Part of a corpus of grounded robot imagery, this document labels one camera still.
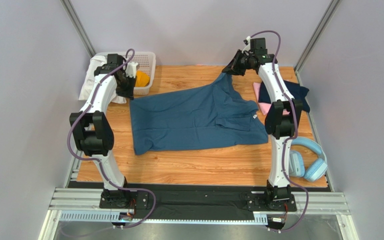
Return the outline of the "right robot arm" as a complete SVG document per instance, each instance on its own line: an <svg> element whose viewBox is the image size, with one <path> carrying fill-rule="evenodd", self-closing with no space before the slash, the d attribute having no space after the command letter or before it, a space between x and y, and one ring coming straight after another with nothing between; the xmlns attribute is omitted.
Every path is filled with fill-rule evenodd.
<svg viewBox="0 0 384 240"><path fill-rule="evenodd" d="M276 56L268 54L265 38L249 36L244 43L245 48L236 52L223 72L243 76L246 70L255 70L269 94L271 106L264 125L271 142L271 170L260 201L268 210L282 210L293 197L289 154L292 141L298 135L303 104L287 89Z"/></svg>

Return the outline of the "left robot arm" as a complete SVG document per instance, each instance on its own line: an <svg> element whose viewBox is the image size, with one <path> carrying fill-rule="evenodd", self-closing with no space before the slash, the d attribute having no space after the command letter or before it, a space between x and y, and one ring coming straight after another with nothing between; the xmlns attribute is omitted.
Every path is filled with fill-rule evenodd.
<svg viewBox="0 0 384 240"><path fill-rule="evenodd" d="M133 61L135 52L125 55L111 53L106 63L94 71L94 83L86 103L69 117L67 145L78 160L93 162L103 180L101 209L134 210L149 207L150 194L145 190L128 188L113 154L115 137L106 117L113 94L133 99L139 64Z"/></svg>

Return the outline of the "teal blue t shirt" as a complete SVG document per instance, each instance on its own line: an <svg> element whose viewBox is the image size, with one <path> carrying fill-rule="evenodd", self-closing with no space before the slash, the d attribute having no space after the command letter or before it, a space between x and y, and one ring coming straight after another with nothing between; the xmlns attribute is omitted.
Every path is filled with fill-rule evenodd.
<svg viewBox="0 0 384 240"><path fill-rule="evenodd" d="M269 141L258 105L243 99L226 73L205 86L134 99L129 108L136 155Z"/></svg>

